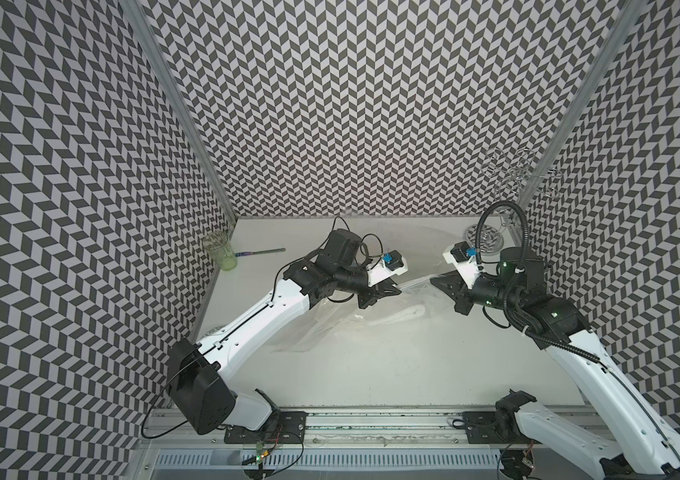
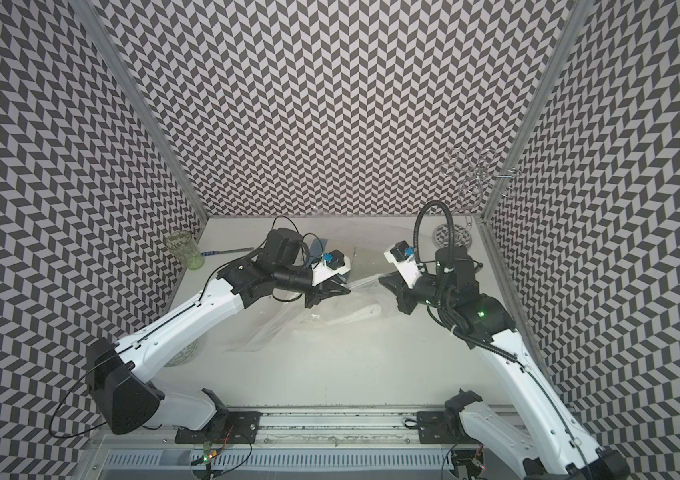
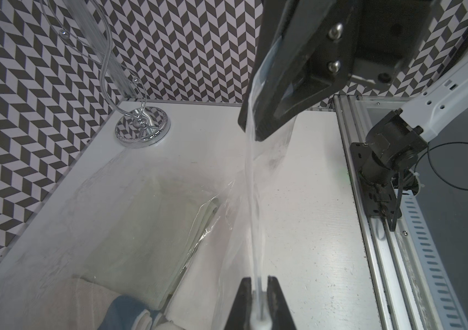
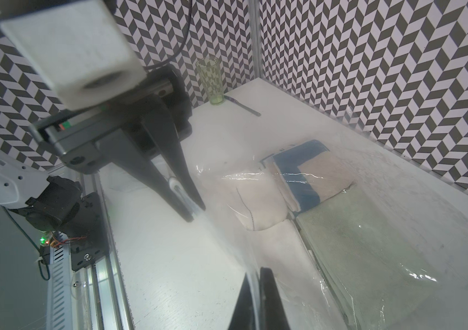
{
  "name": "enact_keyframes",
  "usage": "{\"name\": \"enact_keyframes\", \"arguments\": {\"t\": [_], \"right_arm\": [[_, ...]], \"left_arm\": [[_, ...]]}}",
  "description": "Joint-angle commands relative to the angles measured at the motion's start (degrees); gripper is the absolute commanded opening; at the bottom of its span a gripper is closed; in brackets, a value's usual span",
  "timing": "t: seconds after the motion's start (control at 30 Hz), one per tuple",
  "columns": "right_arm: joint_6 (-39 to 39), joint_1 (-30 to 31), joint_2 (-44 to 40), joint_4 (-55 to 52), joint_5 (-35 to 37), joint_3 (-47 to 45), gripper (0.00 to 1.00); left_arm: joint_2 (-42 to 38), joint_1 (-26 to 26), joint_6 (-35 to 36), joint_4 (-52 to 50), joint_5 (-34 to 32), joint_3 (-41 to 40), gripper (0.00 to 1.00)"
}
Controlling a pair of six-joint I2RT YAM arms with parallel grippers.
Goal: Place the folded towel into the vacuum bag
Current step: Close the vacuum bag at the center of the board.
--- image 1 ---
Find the clear plastic vacuum bag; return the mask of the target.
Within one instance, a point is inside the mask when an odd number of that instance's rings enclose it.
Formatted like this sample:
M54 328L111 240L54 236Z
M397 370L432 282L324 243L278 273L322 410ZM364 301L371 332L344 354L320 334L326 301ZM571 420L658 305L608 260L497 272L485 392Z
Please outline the clear plastic vacuum bag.
M350 226L373 254L397 250L408 262L408 271L395 278L401 294L385 298L366 309L355 299L346 303L323 301L285 327L273 341L277 351L305 353L334 338L370 337L417 327L426 329L452 312L452 301L432 286L430 279L452 269L443 258L446 247L464 239L474 224L473 216L352 217Z

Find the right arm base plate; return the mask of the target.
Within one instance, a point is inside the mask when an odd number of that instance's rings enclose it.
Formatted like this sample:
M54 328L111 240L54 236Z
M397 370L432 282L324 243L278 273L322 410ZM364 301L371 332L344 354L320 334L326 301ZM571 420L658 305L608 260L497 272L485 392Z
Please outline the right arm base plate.
M504 411L465 411L464 429L470 444L528 444L515 417Z

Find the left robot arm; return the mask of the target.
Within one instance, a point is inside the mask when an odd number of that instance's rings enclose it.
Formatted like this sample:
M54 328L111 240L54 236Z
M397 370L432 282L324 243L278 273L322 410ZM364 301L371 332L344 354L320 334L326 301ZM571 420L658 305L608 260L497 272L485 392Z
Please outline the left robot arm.
M181 340L172 347L167 393L197 434L222 426L274 429L280 408L263 391L237 393L228 383L291 321L338 291L356 298L361 309L400 294L394 279L407 272L405 257L391 250L359 259L363 244L348 229L331 231L320 247L282 268L270 292L249 310L195 343Z

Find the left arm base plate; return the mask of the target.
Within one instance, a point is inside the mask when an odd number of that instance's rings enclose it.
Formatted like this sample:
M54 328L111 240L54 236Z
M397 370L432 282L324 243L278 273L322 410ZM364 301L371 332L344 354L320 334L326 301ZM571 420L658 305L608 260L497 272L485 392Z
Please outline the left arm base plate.
M302 444L305 439L307 419L306 411L278 411L273 413L258 430L248 430L240 426L228 427L225 431L224 443Z

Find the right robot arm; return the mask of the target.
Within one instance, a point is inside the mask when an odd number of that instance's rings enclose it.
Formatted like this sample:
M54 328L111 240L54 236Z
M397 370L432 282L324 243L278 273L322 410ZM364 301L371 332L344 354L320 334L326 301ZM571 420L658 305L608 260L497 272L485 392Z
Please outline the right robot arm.
M541 443L593 479L680 479L680 434L630 383L578 307L547 292L541 258L511 247L489 274L465 242L443 256L454 269L431 282L454 301L456 311L501 310L510 328L569 375L612 435L596 435L535 396L512 391L495 404L500 441Z

